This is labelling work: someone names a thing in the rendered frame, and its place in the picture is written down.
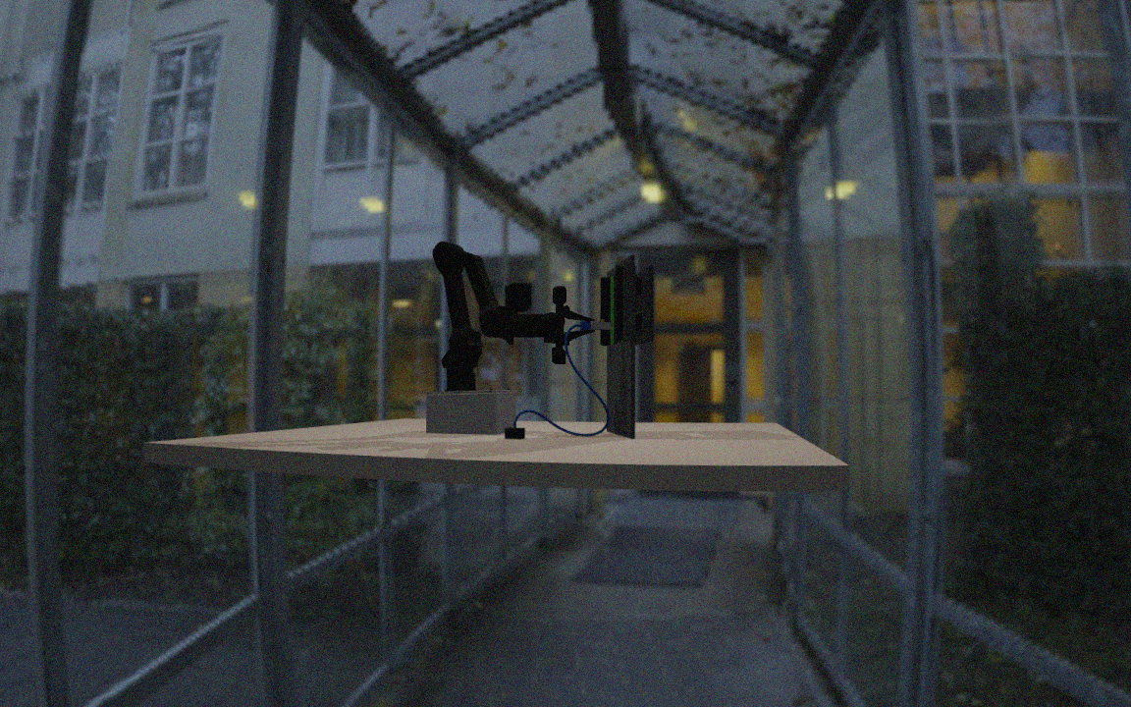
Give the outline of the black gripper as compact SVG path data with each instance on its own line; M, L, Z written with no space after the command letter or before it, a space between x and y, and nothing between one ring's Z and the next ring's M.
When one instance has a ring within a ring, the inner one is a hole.
M582 321L594 321L594 319L571 312L568 305L563 305L566 303L566 287L563 286L555 286L553 288L553 302L556 305L556 314L530 314L529 334L530 337L556 337L556 347L552 348L552 362L554 365L566 365L563 318L582 319ZM593 334L593 331L569 331L568 345L570 340L577 339L577 337L585 334Z

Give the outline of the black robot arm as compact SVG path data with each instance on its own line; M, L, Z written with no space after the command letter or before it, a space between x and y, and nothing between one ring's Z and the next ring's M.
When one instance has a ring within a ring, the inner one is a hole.
M491 288L483 258L466 253L461 245L439 242L434 247L435 267L443 273L446 301L452 316L450 350L441 359L446 368L444 391L476 391L474 367L483 354L480 331L474 331L468 317L461 270L470 281L470 287L480 307L480 328L487 337L504 339L513 345L513 337L530 337L530 314L517 314L518 310L530 309L530 285L512 283L506 286L506 307L500 307ZM452 367L452 368L450 368Z

